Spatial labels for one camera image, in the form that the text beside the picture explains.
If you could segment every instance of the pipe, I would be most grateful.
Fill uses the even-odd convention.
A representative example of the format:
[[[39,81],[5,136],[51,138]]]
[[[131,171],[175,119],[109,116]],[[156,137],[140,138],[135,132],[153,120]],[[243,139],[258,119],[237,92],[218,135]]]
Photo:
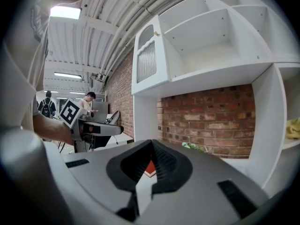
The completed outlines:
[[[113,65],[113,61],[116,57],[116,54],[118,54],[118,51],[120,49],[122,49],[122,47],[124,46],[124,43],[126,42],[126,39],[128,38],[128,36],[130,36],[132,33],[134,33],[134,31],[136,31],[136,27],[142,23],[142,21],[144,19],[147,18],[148,15],[151,15],[151,13],[153,11],[155,11],[155,9],[157,9],[160,5],[162,5],[163,3],[165,3],[166,0],[157,0],[156,2],[154,2],[151,6],[149,6],[146,10],[144,10],[144,12],[138,17],[137,20],[135,20],[135,22],[131,25],[131,27],[128,29],[128,31],[126,32],[126,34],[124,35],[124,37],[121,39],[121,41],[119,42],[119,44],[117,45],[117,48],[115,49],[114,53],[112,54],[111,58],[109,59],[108,62],[108,69],[105,71],[104,75],[106,76],[107,73],[111,70],[112,65]]]
[[[156,14],[162,14],[163,12],[165,12],[166,10],[168,10],[169,8],[173,7],[174,5],[176,5],[177,3],[180,3],[184,0],[173,0],[171,3],[168,3],[167,6],[161,8],[158,12],[156,12]],[[153,3],[147,10],[150,12],[153,12],[155,10],[155,3]],[[122,54],[124,53],[124,51],[126,50],[126,48],[128,48],[132,42],[132,40],[135,38],[135,35],[136,33],[134,34],[134,36],[131,37],[131,39],[124,45],[124,47],[122,48],[121,52],[119,52],[117,58],[114,60],[114,62],[112,63],[112,60],[110,60],[110,63],[112,63],[112,65],[109,67],[109,69],[107,69],[107,71],[109,72],[114,66],[115,64],[118,62],[119,58],[122,56]]]
[[[136,3],[133,9],[129,12],[129,14],[126,16],[126,18],[123,20],[121,25],[119,26],[116,34],[114,35],[111,43],[109,44],[109,47],[107,49],[107,53],[105,54],[105,57],[103,59],[103,64],[106,64],[108,62],[109,57],[111,56],[112,50],[115,47],[116,42],[119,40],[119,36],[121,35],[123,29],[127,26],[127,24],[130,22],[132,17],[143,8],[143,6],[148,2],[149,0],[140,0],[140,2]],[[104,66],[101,66],[100,73],[102,74],[104,70]]]

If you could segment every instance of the ceiling light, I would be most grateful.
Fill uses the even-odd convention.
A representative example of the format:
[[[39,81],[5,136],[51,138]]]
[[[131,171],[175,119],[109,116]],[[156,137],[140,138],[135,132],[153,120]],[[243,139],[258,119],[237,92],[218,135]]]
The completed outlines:
[[[83,92],[70,92],[70,93],[72,93],[72,94],[83,94],[83,95],[85,95],[85,93],[83,93]]]
[[[81,79],[80,75],[74,75],[74,74],[68,74],[68,73],[57,73],[54,72],[55,76],[61,76],[61,77],[72,77],[72,78],[77,78],[77,79]]]
[[[81,13],[80,8],[55,6],[51,9],[50,17],[66,17],[79,19]]]

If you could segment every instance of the ceiling beam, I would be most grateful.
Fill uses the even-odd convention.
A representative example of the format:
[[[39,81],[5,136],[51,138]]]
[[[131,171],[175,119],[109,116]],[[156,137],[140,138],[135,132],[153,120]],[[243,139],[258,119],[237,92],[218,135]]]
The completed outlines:
[[[118,28],[117,26],[114,26],[108,22],[104,22],[100,19],[96,19],[93,17],[88,17],[86,25],[88,27],[100,30],[100,31],[104,31],[110,34],[115,35],[115,33],[117,32]]]
[[[115,25],[112,25],[109,22],[104,22],[100,19],[93,18],[93,17],[82,17],[80,19],[71,19],[65,17],[51,17],[50,18],[50,25],[51,23],[68,23],[68,24],[78,24],[80,26],[88,26],[90,28],[97,29],[99,31],[107,32],[109,34],[115,35],[118,28]]]
[[[90,73],[99,73],[100,69],[96,67],[90,67],[86,65],[68,63],[68,62],[45,62],[45,70],[70,70],[70,71],[79,71],[79,72],[90,72]]]

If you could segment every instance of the black grille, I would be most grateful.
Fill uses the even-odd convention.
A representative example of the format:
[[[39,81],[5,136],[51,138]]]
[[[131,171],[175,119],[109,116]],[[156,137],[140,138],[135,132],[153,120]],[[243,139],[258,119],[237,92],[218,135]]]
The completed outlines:
[[[256,210],[256,207],[232,181],[226,180],[218,182],[217,184],[241,219],[247,217]]]

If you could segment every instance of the black vent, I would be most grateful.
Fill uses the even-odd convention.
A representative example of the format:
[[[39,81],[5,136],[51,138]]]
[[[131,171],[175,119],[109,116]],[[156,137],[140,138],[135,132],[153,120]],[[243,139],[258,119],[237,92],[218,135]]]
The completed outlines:
[[[89,163],[88,160],[81,159],[81,160],[77,160],[77,161],[74,161],[74,162],[68,162],[68,163],[66,163],[66,165],[67,165],[68,168],[71,168],[71,167],[77,167],[77,166],[87,164],[87,163]]]
[[[256,207],[232,181],[226,180],[218,182],[217,184],[241,219],[247,217],[256,210]]]

